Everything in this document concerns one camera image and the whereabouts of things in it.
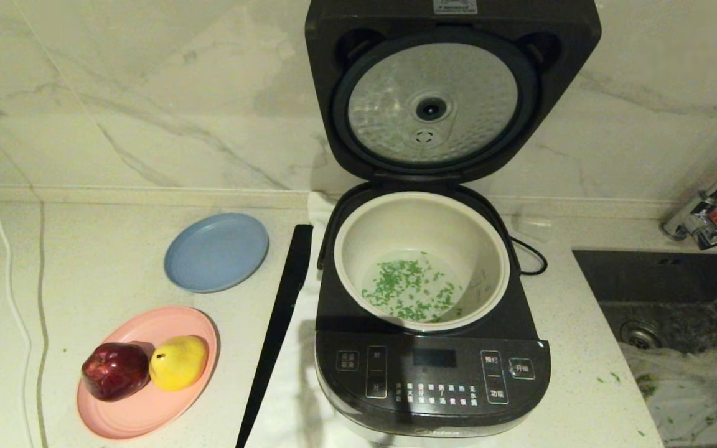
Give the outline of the round steel sink drain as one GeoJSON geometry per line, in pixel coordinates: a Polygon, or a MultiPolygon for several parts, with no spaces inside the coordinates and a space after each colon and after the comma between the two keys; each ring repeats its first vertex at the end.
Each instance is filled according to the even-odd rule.
{"type": "Polygon", "coordinates": [[[657,329],[648,322],[628,320],[619,329],[620,341],[640,350],[665,348],[657,329]]]}

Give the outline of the red apple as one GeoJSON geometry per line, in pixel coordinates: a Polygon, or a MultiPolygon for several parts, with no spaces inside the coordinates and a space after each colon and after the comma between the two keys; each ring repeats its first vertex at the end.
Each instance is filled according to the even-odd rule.
{"type": "Polygon", "coordinates": [[[142,346],[108,342],[97,346],[82,364],[82,385],[94,399],[116,402],[150,382],[150,357],[142,346]]]}

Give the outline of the blue plastic plate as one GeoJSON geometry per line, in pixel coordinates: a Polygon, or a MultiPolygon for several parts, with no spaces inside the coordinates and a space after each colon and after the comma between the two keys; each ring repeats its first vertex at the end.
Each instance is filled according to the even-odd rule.
{"type": "Polygon", "coordinates": [[[268,250],[269,234],[261,221],[244,213],[220,213],[179,233],[167,249],[163,270],[185,291],[220,292],[250,278],[268,250]]]}

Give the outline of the chopped green onion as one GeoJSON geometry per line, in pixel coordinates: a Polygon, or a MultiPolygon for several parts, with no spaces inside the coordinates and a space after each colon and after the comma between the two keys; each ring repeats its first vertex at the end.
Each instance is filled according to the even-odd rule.
{"type": "Polygon", "coordinates": [[[396,251],[372,262],[360,292],[368,304],[399,320],[441,323],[466,314],[458,276],[426,251],[396,251]]]}

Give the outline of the black rice cooker base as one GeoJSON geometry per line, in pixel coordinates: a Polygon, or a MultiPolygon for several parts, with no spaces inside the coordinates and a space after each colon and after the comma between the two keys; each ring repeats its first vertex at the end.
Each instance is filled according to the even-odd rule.
{"type": "Polygon", "coordinates": [[[403,190],[364,182],[347,191],[327,222],[315,320],[317,380],[328,403],[370,441],[403,446],[474,442],[521,423],[545,397],[550,344],[540,338],[514,241],[486,198],[466,187],[403,190]],[[341,285],[337,233],[374,198],[418,191],[463,202],[500,232],[514,266],[502,303],[466,328],[417,334],[373,317],[341,285]]]}

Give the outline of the chrome faucet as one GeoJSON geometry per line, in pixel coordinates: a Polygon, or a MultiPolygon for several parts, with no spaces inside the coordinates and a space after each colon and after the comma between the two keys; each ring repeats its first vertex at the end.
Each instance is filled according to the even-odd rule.
{"type": "Polygon", "coordinates": [[[659,229],[673,241],[692,238],[700,250],[717,246],[717,226],[711,212],[717,207],[717,179],[711,186],[695,193],[675,212],[660,222],[659,229]]]}

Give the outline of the long black flat strip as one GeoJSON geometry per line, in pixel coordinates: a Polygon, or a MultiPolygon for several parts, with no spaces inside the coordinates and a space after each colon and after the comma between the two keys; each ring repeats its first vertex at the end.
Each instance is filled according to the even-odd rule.
{"type": "Polygon", "coordinates": [[[291,235],[281,280],[277,287],[275,302],[268,321],[261,355],[257,361],[235,448],[245,448],[261,410],[271,374],[273,374],[277,357],[279,357],[293,317],[297,296],[306,281],[312,233],[313,226],[301,224],[295,226],[293,235],[291,235]]]}

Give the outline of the pink plastic plate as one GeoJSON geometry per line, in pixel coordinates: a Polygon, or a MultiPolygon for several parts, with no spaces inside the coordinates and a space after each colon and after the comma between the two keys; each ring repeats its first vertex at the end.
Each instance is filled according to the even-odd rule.
{"type": "Polygon", "coordinates": [[[205,312],[185,306],[165,306],[139,313],[110,332],[103,342],[139,343],[158,346],[172,337],[201,338],[207,346],[207,363],[199,379],[181,391],[163,391],[147,385],[117,402],[95,399],[83,385],[76,391],[77,413],[95,436],[114,441],[139,439],[183,415],[207,389],[219,356],[219,334],[205,312]]]}

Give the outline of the yellow pear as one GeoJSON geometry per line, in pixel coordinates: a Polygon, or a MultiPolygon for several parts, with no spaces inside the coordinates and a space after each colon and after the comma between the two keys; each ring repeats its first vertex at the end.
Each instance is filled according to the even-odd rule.
{"type": "Polygon", "coordinates": [[[149,376],[163,391],[190,388],[203,374],[209,348],[197,335],[180,335],[160,344],[149,360],[149,376]]]}

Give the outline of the white cloth with green specks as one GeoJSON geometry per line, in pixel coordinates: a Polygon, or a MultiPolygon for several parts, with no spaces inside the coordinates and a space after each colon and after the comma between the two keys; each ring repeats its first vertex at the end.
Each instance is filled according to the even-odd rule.
{"type": "Polygon", "coordinates": [[[665,448],[717,448],[717,349],[619,348],[665,448]]]}

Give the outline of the white inner pot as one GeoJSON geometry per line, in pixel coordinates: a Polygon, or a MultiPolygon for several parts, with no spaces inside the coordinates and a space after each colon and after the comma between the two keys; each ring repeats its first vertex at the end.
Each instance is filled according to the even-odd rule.
{"type": "Polygon", "coordinates": [[[337,233],[335,271],[353,302],[389,324],[417,334],[437,334],[478,323],[497,308],[510,286],[514,266],[500,232],[463,202],[408,191],[374,198],[351,212],[337,233]],[[441,323],[399,320],[362,298],[362,278],[387,253],[432,253],[451,267],[464,286],[466,314],[441,323]]]}

